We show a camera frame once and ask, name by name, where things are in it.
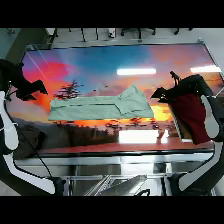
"gray floor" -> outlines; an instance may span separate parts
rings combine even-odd
[[[82,34],[80,28],[71,28],[72,32],[68,31],[68,28],[58,28],[58,37],[54,39],[54,43],[60,42],[76,42],[82,41]],[[188,29],[181,29],[179,34],[175,36],[172,28],[158,28],[156,35],[152,36],[152,31],[149,29],[142,29],[142,39],[163,39],[165,43],[177,40],[189,42],[189,39],[196,42],[198,38],[202,38],[208,45],[211,53],[213,54],[219,67],[224,70],[224,28],[195,28],[192,31]],[[121,29],[117,28],[115,39],[137,39],[137,30],[127,31],[122,37],[120,35]],[[94,28],[84,28],[84,34],[86,41],[96,40],[96,33]],[[98,28],[99,40],[110,40],[108,37],[107,28]],[[0,196],[18,195],[15,191],[11,190],[4,183],[0,182]]]

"glossy table surface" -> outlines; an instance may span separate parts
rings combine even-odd
[[[182,142],[168,105],[150,99],[157,88],[169,89],[174,86],[170,71],[183,79],[194,74],[191,68],[215,65],[204,44],[138,44],[33,50],[26,51],[23,63],[26,79],[31,82],[41,79],[48,95],[34,93],[37,100],[29,102],[12,95],[12,102],[7,104],[7,109],[19,126],[29,124],[46,134],[40,153],[212,148],[212,142],[200,145]],[[117,74],[118,69],[148,68],[155,69],[156,73]],[[214,95],[224,87],[219,72],[200,74]],[[50,101],[61,94],[63,87],[72,86],[78,93],[75,96],[116,96],[132,84],[146,95],[154,119],[48,121]]]

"dark red fabric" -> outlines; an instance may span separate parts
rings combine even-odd
[[[177,96],[176,101],[170,103],[174,114],[183,120],[191,129],[194,144],[210,141],[205,130],[205,108],[200,99],[194,94]]]

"light green shirt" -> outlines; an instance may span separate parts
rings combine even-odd
[[[116,118],[153,118],[144,93],[135,85],[117,96],[77,97],[52,100],[49,120],[102,120]]]

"sunset print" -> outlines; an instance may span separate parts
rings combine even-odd
[[[102,46],[27,51],[23,63],[25,78],[30,82],[41,79],[48,95],[37,92],[33,94],[37,100],[25,102],[13,94],[12,102],[7,104],[7,108],[19,125],[29,123],[47,134],[43,152],[116,151],[116,144],[118,151],[127,151],[127,148],[122,149],[124,146],[118,143],[118,135],[121,130],[132,129],[159,130],[162,133],[169,129],[169,138],[173,137],[173,140],[170,140],[165,149],[163,146],[157,147],[158,150],[195,148],[192,143],[183,143],[179,139],[168,105],[158,103],[158,100],[151,99],[151,96],[159,87],[169,89],[174,86],[170,71],[174,71],[183,79],[193,75],[190,68],[214,65],[203,44]],[[117,75],[118,69],[144,68],[154,68],[156,73]],[[200,75],[204,77],[214,95],[224,87],[218,72]],[[146,95],[154,112],[154,118],[48,121],[50,101],[59,96],[60,90],[69,87],[73,81],[78,85],[77,96],[116,96],[135,84]],[[58,136],[57,141],[53,140],[54,135]],[[87,141],[88,144],[74,140],[84,135],[85,138],[91,139]],[[155,147],[152,147],[152,144],[132,145],[129,149],[155,150],[156,145],[158,144],[155,144]]]

